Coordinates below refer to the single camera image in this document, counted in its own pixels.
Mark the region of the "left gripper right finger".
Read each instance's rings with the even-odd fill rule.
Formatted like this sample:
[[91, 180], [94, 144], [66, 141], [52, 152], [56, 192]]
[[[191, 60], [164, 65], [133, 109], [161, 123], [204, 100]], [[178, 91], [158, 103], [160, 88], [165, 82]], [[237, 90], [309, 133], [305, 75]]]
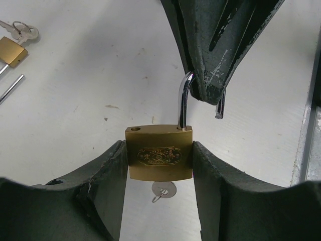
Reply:
[[256, 179], [193, 144], [202, 240], [320, 240], [320, 182]]

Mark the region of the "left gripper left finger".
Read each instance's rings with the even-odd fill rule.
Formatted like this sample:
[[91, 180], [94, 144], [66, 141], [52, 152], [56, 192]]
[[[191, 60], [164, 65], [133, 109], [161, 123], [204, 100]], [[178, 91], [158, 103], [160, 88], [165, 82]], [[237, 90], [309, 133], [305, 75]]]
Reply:
[[117, 141], [45, 185], [1, 178], [1, 240], [119, 240], [127, 168]]

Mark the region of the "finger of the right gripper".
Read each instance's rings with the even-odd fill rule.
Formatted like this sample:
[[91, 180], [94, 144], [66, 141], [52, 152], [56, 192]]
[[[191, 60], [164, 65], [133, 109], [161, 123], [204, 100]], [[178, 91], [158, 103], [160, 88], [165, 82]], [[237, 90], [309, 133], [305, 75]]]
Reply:
[[200, 100], [217, 105], [236, 68], [283, 1], [226, 1], [202, 40]]
[[206, 100], [202, 60], [196, 23], [197, 1], [161, 1], [174, 35], [185, 73], [193, 72], [196, 82], [191, 86], [192, 97]]

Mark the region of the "large brass padlock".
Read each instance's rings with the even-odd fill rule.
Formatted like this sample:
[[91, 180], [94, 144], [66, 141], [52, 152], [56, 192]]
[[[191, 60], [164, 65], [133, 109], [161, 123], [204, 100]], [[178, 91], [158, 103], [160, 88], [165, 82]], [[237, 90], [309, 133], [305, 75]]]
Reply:
[[125, 130], [129, 174], [140, 181], [169, 182], [193, 176], [193, 129], [187, 125], [189, 89], [195, 74], [182, 79], [176, 125], [145, 125]]

